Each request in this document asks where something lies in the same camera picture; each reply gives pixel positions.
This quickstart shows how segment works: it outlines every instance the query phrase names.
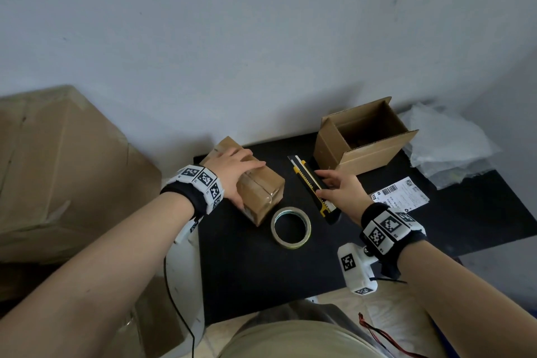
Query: small brown box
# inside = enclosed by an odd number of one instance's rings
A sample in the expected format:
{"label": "small brown box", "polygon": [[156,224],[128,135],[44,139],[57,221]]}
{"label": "small brown box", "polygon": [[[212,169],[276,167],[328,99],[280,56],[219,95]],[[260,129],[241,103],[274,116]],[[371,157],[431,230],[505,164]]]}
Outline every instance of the small brown box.
{"label": "small brown box", "polygon": [[418,132],[401,122],[391,99],[323,117],[313,154],[319,167],[358,175],[388,164]]}
{"label": "small brown box", "polygon": [[[242,149],[242,146],[231,137],[226,137],[201,161],[203,166],[207,160],[223,153],[230,147]],[[257,160],[253,156],[245,160]],[[285,179],[267,166],[256,168],[244,173],[237,183],[237,191],[244,201],[244,214],[256,225],[261,225],[267,213],[284,197]]]}
{"label": "small brown box", "polygon": [[157,197],[161,172],[71,86],[0,99],[0,262],[69,259]]}

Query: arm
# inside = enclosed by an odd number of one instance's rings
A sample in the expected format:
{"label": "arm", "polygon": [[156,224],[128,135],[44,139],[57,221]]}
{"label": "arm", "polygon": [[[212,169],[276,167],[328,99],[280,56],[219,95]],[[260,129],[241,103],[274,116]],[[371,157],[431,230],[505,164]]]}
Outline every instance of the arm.
{"label": "arm", "polygon": [[[316,173],[335,188],[317,195],[360,225],[373,201],[358,179],[337,171]],[[537,356],[537,320],[433,245],[406,246],[397,266],[460,356]]]}
{"label": "arm", "polygon": [[[227,151],[206,167],[237,206],[237,180],[265,165],[241,160],[250,150]],[[113,336],[192,218],[190,201],[165,192],[68,261],[0,321],[7,356],[96,356]]]}

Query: black table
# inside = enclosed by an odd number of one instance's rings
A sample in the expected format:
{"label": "black table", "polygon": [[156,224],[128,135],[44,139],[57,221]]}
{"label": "black table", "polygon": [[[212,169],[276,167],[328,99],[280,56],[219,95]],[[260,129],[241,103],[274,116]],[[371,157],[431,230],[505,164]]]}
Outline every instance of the black table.
{"label": "black table", "polygon": [[[287,159],[297,154],[316,166],[315,138],[311,133],[250,146],[285,178],[284,199],[260,227],[227,200],[199,225],[205,325],[345,287],[337,250],[347,242],[360,244],[360,228],[346,217],[328,225]],[[407,176],[430,199],[410,214],[450,256],[537,234],[535,219],[496,171],[437,191],[399,152],[386,167],[359,178],[366,192],[374,192]],[[272,238],[272,214],[285,206],[302,209],[312,221],[312,235],[299,249],[284,249]]]}

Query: person's left hand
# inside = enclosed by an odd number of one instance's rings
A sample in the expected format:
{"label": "person's left hand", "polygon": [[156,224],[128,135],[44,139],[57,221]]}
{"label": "person's left hand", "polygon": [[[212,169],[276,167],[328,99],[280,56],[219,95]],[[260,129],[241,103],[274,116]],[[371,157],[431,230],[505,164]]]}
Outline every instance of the person's left hand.
{"label": "person's left hand", "polygon": [[204,167],[207,167],[218,176],[224,188],[224,198],[230,201],[239,209],[244,209],[244,203],[237,192],[237,181],[239,177],[248,170],[263,167],[266,162],[259,160],[241,161],[247,156],[251,156],[250,149],[234,149],[230,147],[224,154],[208,160]]}

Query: tape roll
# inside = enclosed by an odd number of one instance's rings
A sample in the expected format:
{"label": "tape roll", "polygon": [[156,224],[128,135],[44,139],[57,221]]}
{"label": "tape roll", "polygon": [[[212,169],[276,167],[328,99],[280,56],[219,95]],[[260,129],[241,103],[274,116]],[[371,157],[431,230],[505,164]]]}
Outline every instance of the tape roll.
{"label": "tape roll", "polygon": [[[285,214],[296,215],[300,219],[302,219],[302,221],[304,222],[305,235],[304,235],[304,238],[300,242],[295,242],[293,244],[289,242],[285,242],[276,233],[276,221],[278,220],[278,218],[280,218],[282,215],[285,215]],[[272,222],[270,224],[270,229],[272,231],[272,236],[274,237],[276,242],[279,243],[281,246],[283,246],[286,249],[297,249],[297,248],[300,248],[302,245],[304,245],[308,241],[309,236],[312,234],[312,223],[310,222],[309,217],[306,215],[304,211],[294,206],[287,206],[285,208],[278,210],[274,214],[274,216],[272,217]]]}

